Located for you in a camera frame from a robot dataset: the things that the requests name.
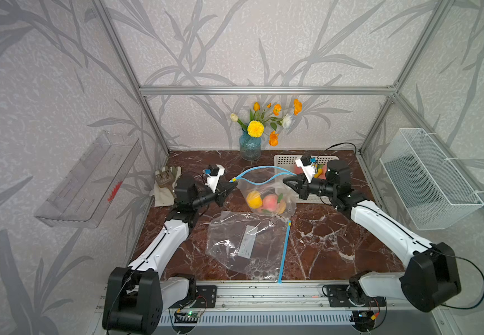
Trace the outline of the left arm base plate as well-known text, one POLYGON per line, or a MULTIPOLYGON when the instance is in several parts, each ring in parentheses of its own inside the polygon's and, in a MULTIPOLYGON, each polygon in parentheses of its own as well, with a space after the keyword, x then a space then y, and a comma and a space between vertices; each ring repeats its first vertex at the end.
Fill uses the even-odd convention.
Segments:
POLYGON ((217 286, 197 285, 190 287, 187 296, 182 300, 175 301, 169 308, 215 308, 217 294, 217 286))

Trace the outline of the white perforated plastic basket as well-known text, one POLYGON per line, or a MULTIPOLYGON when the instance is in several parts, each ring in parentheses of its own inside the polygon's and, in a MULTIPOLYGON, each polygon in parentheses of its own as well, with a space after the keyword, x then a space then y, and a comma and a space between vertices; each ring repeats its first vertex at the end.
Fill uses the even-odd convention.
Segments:
MULTIPOLYGON (((302 155, 286 155, 286 156, 277 155, 277 156, 275 156, 275 166, 276 167, 280 167, 280 168, 287 169, 287 170, 289 170, 289 171, 291 171, 291 172, 293 172, 295 174, 295 172, 294 172, 294 169, 295 169, 295 161, 296 161, 296 159, 299 159, 301 156, 302 155)), ((319 179, 321 179, 321 180, 325 180, 326 179, 326 177, 324 175, 324 170, 325 170, 325 167, 326 167, 327 162, 328 161, 331 161, 331 160, 339 160, 339 158, 337 158, 335 156, 324 157, 324 158, 317 157, 316 159, 317 159, 317 164, 319 166, 323 166, 323 173, 319 177, 319 179)), ((298 203, 319 203, 324 198, 325 197, 319 198, 316 195, 309 195, 308 198, 307 198, 307 200, 303 200, 303 199, 300 199, 299 198, 299 195, 297 194, 297 202, 298 203)), ((340 212, 346 212, 349 209, 337 209, 337 210, 340 211, 340 212)))

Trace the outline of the clear zip-top bag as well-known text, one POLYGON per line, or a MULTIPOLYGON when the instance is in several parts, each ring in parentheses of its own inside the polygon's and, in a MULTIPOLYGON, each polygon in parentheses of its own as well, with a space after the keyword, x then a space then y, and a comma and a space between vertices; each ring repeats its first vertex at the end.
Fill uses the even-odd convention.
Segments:
POLYGON ((246 202, 246 195, 250 191, 258 191, 261 194, 262 199, 268 194, 275 194, 278 196, 278 203, 282 200, 286 202, 286 210, 283 214, 277 214, 275 212, 269 212, 259 209, 250 209, 259 215, 264 216, 279 216, 285 220, 292 218, 296 211, 296 199, 297 194, 293 192, 289 187, 282 183, 285 177, 295 175, 293 172, 276 166, 257 166, 249 168, 236 177, 231 178, 229 181, 237 181, 238 189, 242 193, 242 196, 246 202))
POLYGON ((208 224, 206 254, 258 281, 279 281, 289 221, 281 216, 222 212, 208 224))

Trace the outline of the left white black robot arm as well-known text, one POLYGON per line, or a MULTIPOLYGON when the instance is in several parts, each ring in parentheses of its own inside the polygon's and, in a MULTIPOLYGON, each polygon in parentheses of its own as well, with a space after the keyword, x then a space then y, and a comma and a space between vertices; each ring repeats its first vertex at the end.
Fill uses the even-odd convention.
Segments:
POLYGON ((237 186, 237 181, 227 181, 221 172, 209 172, 205 184, 187 174, 177 180, 174 203, 158 235, 127 267, 117 267, 109 275, 102 318, 106 333, 152 334, 166 310, 197 301, 193 275, 172 276, 166 281, 161 277, 196 226, 201 208, 212 203, 222 207, 237 186))

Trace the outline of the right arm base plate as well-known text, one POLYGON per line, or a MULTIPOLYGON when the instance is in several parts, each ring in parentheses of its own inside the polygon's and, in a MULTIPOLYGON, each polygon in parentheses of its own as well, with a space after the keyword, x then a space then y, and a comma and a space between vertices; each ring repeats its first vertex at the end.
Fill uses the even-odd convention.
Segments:
POLYGON ((324 285, 322 293, 328 299, 330 307, 378 308, 387 306, 384 297, 369 297, 357 286, 346 284, 324 285))

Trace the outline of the pink peach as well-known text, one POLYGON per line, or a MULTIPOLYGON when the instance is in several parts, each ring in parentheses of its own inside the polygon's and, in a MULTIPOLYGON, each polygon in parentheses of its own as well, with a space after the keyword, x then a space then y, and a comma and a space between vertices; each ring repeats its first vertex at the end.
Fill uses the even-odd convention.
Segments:
POLYGON ((262 200, 262 209, 275 212, 278 208, 278 196, 275 194, 268 194, 262 200))

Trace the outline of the yellow peach with leaf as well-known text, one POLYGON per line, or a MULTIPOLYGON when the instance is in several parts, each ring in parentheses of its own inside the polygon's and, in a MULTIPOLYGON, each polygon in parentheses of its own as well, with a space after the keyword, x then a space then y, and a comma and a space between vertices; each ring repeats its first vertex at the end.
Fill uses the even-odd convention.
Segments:
POLYGON ((250 191, 245 199, 250 209, 259 209, 263 205, 261 194, 258 191, 250 191))

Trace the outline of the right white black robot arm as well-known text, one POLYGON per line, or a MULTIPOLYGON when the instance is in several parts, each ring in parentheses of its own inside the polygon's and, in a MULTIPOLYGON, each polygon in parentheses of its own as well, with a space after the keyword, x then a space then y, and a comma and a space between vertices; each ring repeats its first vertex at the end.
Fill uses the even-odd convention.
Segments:
POLYGON ((362 192, 352 188, 349 165, 330 160, 325 179, 317 177, 315 158, 304 154, 296 160, 301 173, 283 182, 306 200, 309 195, 328 198, 331 206, 365 228, 402 262, 404 272, 362 272, 349 279, 347 294, 352 304, 362 306, 373 297, 407 300, 422 312, 430 312, 461 293, 461 280, 454 250, 434 244, 392 219, 362 192))

